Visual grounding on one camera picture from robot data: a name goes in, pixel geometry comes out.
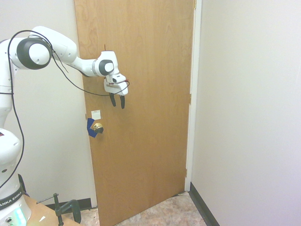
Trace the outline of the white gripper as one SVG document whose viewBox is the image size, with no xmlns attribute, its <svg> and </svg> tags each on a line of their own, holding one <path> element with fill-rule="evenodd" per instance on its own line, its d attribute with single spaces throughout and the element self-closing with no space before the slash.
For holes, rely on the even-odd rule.
<svg viewBox="0 0 301 226">
<path fill-rule="evenodd" d="M 116 100 L 114 94 L 120 95 L 121 108 L 125 108 L 125 95 L 128 94 L 128 83 L 127 81 L 122 81 L 120 83 L 110 83 L 104 79 L 104 90 L 110 93 L 110 100 L 112 105 L 116 106 Z"/>
</svg>

